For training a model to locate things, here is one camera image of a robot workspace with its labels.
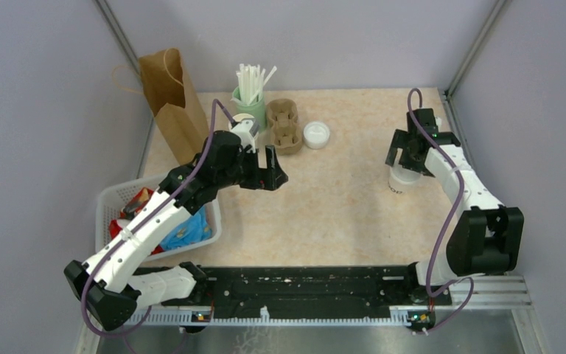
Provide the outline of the white paper coffee cup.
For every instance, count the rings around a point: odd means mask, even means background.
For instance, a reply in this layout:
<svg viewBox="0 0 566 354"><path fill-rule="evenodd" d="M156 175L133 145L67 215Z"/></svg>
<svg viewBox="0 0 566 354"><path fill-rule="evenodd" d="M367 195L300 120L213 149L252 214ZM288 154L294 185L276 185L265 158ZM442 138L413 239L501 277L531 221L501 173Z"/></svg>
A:
<svg viewBox="0 0 566 354"><path fill-rule="evenodd" d="M422 174L405 169L400 164L390 167L388 186L391 192L396 194L407 193L412 190L422 179Z"/></svg>

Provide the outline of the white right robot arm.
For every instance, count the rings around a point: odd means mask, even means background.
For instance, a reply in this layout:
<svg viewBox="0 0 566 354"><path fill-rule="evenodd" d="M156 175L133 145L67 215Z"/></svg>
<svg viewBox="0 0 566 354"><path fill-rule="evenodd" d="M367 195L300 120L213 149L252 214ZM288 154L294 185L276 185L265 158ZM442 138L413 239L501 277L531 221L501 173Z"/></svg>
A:
<svg viewBox="0 0 566 354"><path fill-rule="evenodd" d="M524 214L488 191L452 132L441 132L431 108L407 113L407 130L395 130L385 163L414 175L434 177L453 207L457 224L444 251L412 264L416 276L402 284L406 300L422 304L445 284L516 268Z"/></svg>

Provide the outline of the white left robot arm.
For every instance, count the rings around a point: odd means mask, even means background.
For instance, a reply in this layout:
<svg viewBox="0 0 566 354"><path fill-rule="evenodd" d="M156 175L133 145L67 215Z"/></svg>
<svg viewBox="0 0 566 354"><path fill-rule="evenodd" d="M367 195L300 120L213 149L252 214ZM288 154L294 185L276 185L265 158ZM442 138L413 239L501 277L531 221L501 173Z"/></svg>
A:
<svg viewBox="0 0 566 354"><path fill-rule="evenodd" d="M93 333L123 336L127 332L120 327L137 310L169 299L197 305L206 298L206 275L193 263L145 275L136 269L221 189L274 191L287 182L274 146L265 146L265 167L259 166L258 155L245 134L215 131L190 163L168 172L145 208L104 249L67 264L64 275Z"/></svg>

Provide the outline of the stack of white lids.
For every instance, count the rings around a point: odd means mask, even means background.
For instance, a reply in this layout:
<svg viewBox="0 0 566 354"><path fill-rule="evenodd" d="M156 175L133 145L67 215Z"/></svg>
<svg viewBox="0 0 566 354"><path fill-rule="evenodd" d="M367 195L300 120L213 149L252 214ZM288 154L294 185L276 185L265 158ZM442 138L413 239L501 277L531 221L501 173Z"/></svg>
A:
<svg viewBox="0 0 566 354"><path fill-rule="evenodd" d="M329 142L331 131L329 127L320 121L312 121L305 125L303 130L304 144L313 149L325 148Z"/></svg>

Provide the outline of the brown pulp cup carrier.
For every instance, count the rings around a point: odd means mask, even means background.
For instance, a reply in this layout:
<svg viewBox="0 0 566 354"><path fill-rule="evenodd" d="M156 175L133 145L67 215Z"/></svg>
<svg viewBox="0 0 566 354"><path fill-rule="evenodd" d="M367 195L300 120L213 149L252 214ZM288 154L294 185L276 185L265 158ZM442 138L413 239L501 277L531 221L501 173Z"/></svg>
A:
<svg viewBox="0 0 566 354"><path fill-rule="evenodd" d="M281 155L296 154L303 145L302 128L298 122L298 109L293 100L277 99L266 105L270 129L270 145Z"/></svg>

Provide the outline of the stack of white paper cups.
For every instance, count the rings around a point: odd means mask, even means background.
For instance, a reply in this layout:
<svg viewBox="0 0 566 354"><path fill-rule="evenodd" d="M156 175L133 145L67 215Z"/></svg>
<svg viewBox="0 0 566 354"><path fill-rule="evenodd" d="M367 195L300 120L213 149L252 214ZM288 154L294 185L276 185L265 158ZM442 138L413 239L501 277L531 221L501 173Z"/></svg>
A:
<svg viewBox="0 0 566 354"><path fill-rule="evenodd" d="M233 121L228 124L228 130L231 131L235 125L240 124L245 119L255 120L255 117L252 114L248 113L235 114L233 116Z"/></svg>

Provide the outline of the green straw holder cup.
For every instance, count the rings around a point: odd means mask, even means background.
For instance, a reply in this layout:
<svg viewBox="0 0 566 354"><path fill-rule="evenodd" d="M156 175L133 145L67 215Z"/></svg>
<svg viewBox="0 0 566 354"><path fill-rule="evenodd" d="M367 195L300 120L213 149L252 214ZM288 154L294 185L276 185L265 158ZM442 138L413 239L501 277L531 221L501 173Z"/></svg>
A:
<svg viewBox="0 0 566 354"><path fill-rule="evenodd" d="M240 100L240 87L236 87L232 92L232 102L235 103L238 114L250 114L259 124L259 132L263 133L268 127L266 118L266 104L263 91L253 101L251 105L244 105Z"/></svg>

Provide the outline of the blue snack bag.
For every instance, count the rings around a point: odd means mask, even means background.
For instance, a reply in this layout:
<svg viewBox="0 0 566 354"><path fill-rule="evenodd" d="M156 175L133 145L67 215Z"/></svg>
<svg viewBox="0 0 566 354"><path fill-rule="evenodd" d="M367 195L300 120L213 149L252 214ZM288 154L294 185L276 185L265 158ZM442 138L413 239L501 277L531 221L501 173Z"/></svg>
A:
<svg viewBox="0 0 566 354"><path fill-rule="evenodd" d="M212 229L207 221L206 207L202 207L197 214L187 221L176 226L159 244L163 251L191 246L192 244L208 240L212 236Z"/></svg>

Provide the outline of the white paper straws bundle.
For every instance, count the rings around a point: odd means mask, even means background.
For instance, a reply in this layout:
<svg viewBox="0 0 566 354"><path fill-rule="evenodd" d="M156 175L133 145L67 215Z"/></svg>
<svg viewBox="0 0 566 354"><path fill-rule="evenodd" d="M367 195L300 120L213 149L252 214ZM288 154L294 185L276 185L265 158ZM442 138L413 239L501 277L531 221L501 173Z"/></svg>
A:
<svg viewBox="0 0 566 354"><path fill-rule="evenodd" d="M239 97L232 97L231 101L244 106L257 103L263 97L264 88L277 69L277 66L273 66L266 72L260 65L241 63L236 70Z"/></svg>

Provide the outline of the red snack bag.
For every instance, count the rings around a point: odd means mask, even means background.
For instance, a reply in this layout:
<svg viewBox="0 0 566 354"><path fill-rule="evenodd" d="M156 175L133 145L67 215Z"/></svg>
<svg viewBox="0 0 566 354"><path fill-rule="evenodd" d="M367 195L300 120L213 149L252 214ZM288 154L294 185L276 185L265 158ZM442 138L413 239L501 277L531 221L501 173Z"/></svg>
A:
<svg viewBox="0 0 566 354"><path fill-rule="evenodd" d="M108 226L111 239L114 239L146 206L153 190L141 188L139 192L119 212L119 217L113 219Z"/></svg>

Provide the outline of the brown paper bag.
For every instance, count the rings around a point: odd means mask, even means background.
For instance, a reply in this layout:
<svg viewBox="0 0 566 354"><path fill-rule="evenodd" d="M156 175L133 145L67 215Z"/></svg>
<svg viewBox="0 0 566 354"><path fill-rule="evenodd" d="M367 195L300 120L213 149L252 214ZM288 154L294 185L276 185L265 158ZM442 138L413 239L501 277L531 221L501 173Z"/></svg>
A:
<svg viewBox="0 0 566 354"><path fill-rule="evenodd" d="M138 64L142 90L116 86L144 96L176 162L191 162L202 151L210 126L181 52L163 49L141 56Z"/></svg>

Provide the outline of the white plastic basket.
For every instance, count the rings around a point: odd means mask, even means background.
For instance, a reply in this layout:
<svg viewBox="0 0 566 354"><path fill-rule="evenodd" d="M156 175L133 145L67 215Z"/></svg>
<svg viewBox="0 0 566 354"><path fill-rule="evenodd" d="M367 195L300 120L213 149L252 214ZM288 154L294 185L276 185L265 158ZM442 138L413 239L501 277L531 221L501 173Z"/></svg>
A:
<svg viewBox="0 0 566 354"><path fill-rule="evenodd" d="M145 178L139 178L116 184L105 188L98 197L95 223L95 251L101 251L111 242L109 232L110 222L119 218L119 212L142 188L156 189L159 183L166 177L166 174L158 174ZM164 251L159 254L150 255L145 259L146 262L167 259L182 252L191 251L200 247L215 243L223 234L222 217L220 205L217 199L207 203L206 220L212 231L211 237L190 246L184 246L175 250Z"/></svg>

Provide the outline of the aluminium frame rail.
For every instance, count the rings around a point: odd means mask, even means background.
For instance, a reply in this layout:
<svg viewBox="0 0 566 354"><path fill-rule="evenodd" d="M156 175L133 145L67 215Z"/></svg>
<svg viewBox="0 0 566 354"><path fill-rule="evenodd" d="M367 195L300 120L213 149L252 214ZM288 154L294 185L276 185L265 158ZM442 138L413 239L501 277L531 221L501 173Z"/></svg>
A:
<svg viewBox="0 0 566 354"><path fill-rule="evenodd" d="M461 282L447 289L449 305L372 306L360 299L283 299L224 302L221 308L209 305L163 306L137 310L123 325L177 325L191 330L215 326L240 327L352 327L397 326L408 333L423 334L429 329L443 333L455 328L455 310L472 315L483 323L487 311L507 310L514 321L525 353L546 353L539 324L532 309L525 281L516 276L479 277L474 285Z"/></svg>

